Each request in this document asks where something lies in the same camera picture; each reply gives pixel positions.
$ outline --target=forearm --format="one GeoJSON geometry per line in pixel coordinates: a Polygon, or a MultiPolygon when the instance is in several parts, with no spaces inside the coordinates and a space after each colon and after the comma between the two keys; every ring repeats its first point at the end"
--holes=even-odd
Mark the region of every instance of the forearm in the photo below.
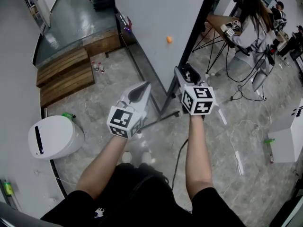
{"type": "Polygon", "coordinates": [[[273,11],[270,8],[265,7],[265,9],[266,9],[267,13],[271,13],[271,14],[273,13],[273,11]]]}
{"type": "Polygon", "coordinates": [[[190,199],[202,189],[212,187],[212,169],[207,151],[203,119],[190,116],[186,157],[186,187],[190,199]]]}
{"type": "Polygon", "coordinates": [[[109,182],[126,143],[126,139],[114,136],[84,170],[76,189],[87,192],[96,199],[109,182]]]}

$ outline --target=dark floor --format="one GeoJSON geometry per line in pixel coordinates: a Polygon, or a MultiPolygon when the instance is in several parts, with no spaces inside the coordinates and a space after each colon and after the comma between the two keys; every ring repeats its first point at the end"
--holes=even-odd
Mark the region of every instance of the dark floor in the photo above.
{"type": "Polygon", "coordinates": [[[95,11],[89,0],[58,0],[38,47],[36,65],[72,42],[116,28],[113,8],[95,11]]]}

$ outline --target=white cable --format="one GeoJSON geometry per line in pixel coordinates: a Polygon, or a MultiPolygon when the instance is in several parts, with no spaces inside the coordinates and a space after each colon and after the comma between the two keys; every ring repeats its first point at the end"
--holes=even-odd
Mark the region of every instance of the white cable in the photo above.
{"type": "Polygon", "coordinates": [[[74,183],[69,183],[69,182],[67,182],[67,181],[65,181],[65,180],[62,180],[61,178],[56,177],[55,175],[54,175],[54,176],[52,176],[52,175],[45,174],[45,173],[42,173],[42,172],[39,172],[39,171],[34,171],[34,174],[35,174],[35,175],[42,174],[42,175],[44,175],[44,176],[55,177],[55,178],[59,179],[59,180],[60,180],[60,181],[62,181],[62,182],[65,182],[65,183],[67,183],[67,184],[70,184],[70,185],[75,185],[75,186],[76,186],[76,184],[74,184],[74,183]]]}
{"type": "Polygon", "coordinates": [[[225,189],[225,191],[224,191],[224,193],[223,193],[223,195],[222,195],[222,198],[224,197],[226,191],[229,189],[229,187],[232,185],[233,181],[234,181],[235,178],[237,177],[237,175],[238,175],[237,173],[238,173],[238,165],[237,165],[237,168],[236,168],[236,175],[232,178],[231,183],[230,183],[230,184],[227,186],[227,188],[225,189]]]}
{"type": "Polygon", "coordinates": [[[267,112],[268,112],[268,115],[269,115],[268,126],[263,126],[263,128],[266,128],[266,127],[269,127],[269,126],[271,125],[271,116],[270,116],[269,110],[268,110],[268,108],[266,107],[266,105],[263,104],[262,101],[260,101],[260,103],[266,108],[266,110],[267,110],[267,112]]]}
{"type": "Polygon", "coordinates": [[[188,202],[187,204],[185,204],[183,208],[185,209],[185,207],[186,207],[187,205],[189,205],[190,203],[191,203],[191,202],[188,202]]]}
{"type": "Polygon", "coordinates": [[[67,181],[65,181],[65,180],[60,179],[59,177],[55,177],[55,178],[59,179],[59,180],[62,181],[62,182],[65,182],[65,183],[67,183],[67,184],[75,185],[75,186],[76,186],[76,184],[74,184],[74,183],[69,183],[69,182],[67,182],[67,181]]]}

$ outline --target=black cable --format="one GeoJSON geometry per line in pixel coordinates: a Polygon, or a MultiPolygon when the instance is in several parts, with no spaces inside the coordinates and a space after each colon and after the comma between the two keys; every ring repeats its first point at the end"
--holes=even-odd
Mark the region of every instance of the black cable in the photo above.
{"type": "Polygon", "coordinates": [[[227,49],[227,54],[226,54],[226,74],[227,74],[227,76],[228,76],[231,80],[233,80],[234,82],[237,82],[237,83],[244,82],[244,81],[253,73],[254,69],[256,68],[256,66],[258,65],[259,61],[262,59],[262,57],[263,57],[263,55],[264,55],[264,54],[263,54],[263,55],[261,56],[261,58],[260,58],[260,59],[258,60],[258,62],[255,64],[254,68],[251,70],[250,74],[249,74],[245,79],[243,79],[242,81],[236,81],[236,80],[232,79],[232,78],[228,75],[228,68],[227,68],[227,56],[228,56],[228,53],[229,53],[229,47],[228,47],[228,49],[227,49]]]}
{"type": "Polygon", "coordinates": [[[247,100],[250,100],[250,101],[256,101],[256,102],[261,102],[261,101],[265,101],[265,97],[264,97],[264,89],[263,89],[263,85],[262,85],[262,90],[263,90],[263,98],[261,100],[258,100],[258,99],[251,99],[251,98],[247,98],[246,96],[244,96],[243,92],[242,92],[242,87],[244,87],[246,85],[246,83],[256,74],[257,71],[254,72],[254,74],[251,75],[251,77],[241,86],[241,85],[238,85],[238,91],[236,91],[234,93],[233,96],[231,96],[231,101],[233,100],[239,100],[241,98],[245,98],[247,100]],[[241,96],[239,98],[236,98],[236,99],[233,99],[233,97],[238,93],[240,92],[241,93],[241,96]]]}
{"type": "Polygon", "coordinates": [[[181,155],[181,151],[184,148],[184,146],[186,145],[186,143],[188,142],[188,138],[187,140],[183,143],[183,145],[181,146],[179,153],[178,153],[178,158],[177,158],[177,163],[176,163],[176,168],[175,168],[175,173],[174,173],[174,177],[172,178],[172,184],[171,184],[171,190],[174,189],[174,182],[175,182],[175,178],[176,178],[176,174],[177,174],[177,168],[178,168],[178,164],[179,164],[179,159],[180,159],[180,155],[181,155]]]}

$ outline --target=metal stand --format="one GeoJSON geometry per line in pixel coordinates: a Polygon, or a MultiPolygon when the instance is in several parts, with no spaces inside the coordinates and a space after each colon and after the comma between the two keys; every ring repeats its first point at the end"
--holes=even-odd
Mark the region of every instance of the metal stand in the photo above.
{"type": "Polygon", "coordinates": [[[211,50],[211,52],[210,52],[209,62],[208,62],[208,66],[207,66],[207,71],[206,71],[207,74],[208,74],[208,72],[210,71],[210,69],[213,67],[213,65],[215,64],[215,62],[217,61],[217,59],[219,58],[219,56],[221,55],[222,51],[224,50],[224,48],[225,48],[226,45],[227,45],[226,42],[223,44],[223,46],[221,47],[221,49],[220,49],[219,53],[217,54],[215,60],[213,61],[212,65],[209,67],[210,61],[211,61],[211,59],[212,59],[214,44],[215,44],[215,43],[219,43],[219,42],[224,41],[224,40],[219,40],[219,41],[216,41],[216,42],[215,42],[215,40],[216,40],[217,38],[221,37],[221,36],[219,35],[218,37],[215,38],[216,32],[214,32],[214,38],[213,38],[211,41],[208,41],[208,42],[206,42],[205,44],[199,46],[200,43],[204,40],[204,38],[208,35],[208,33],[209,33],[212,29],[213,29],[213,27],[210,28],[210,30],[206,33],[205,36],[203,36],[203,38],[200,40],[200,42],[195,46],[195,48],[194,48],[193,51],[192,51],[192,53],[193,53],[193,52],[195,52],[196,50],[202,49],[202,48],[204,48],[204,47],[207,47],[207,46],[210,46],[210,45],[212,46],[212,50],[211,50]]]}
{"type": "Polygon", "coordinates": [[[212,65],[209,67],[210,64],[210,60],[212,58],[212,53],[213,53],[213,47],[212,47],[212,51],[210,52],[210,58],[209,58],[209,62],[208,62],[208,66],[207,66],[207,71],[206,73],[208,74],[208,72],[210,71],[210,69],[214,66],[215,62],[217,61],[217,59],[219,58],[219,56],[221,55],[221,53],[223,52],[224,48],[227,46],[227,43],[225,42],[223,44],[223,46],[221,47],[219,53],[217,54],[217,57],[215,58],[215,60],[213,61],[212,65]]]}
{"type": "Polygon", "coordinates": [[[217,38],[220,37],[220,36],[218,36],[218,37],[216,37],[216,38],[214,37],[213,40],[208,41],[207,43],[205,43],[205,44],[201,45],[200,47],[198,47],[198,46],[200,45],[200,43],[204,40],[204,38],[208,35],[208,33],[209,33],[212,29],[213,29],[213,27],[211,27],[210,30],[206,33],[206,35],[203,36],[203,38],[200,40],[200,42],[194,47],[192,53],[195,52],[196,50],[199,50],[199,49],[202,49],[202,48],[207,47],[207,46],[209,46],[209,45],[212,45],[212,44],[215,44],[215,43],[218,43],[218,42],[222,42],[222,41],[223,41],[223,40],[219,40],[219,41],[214,42],[215,39],[217,39],[217,38]]]}

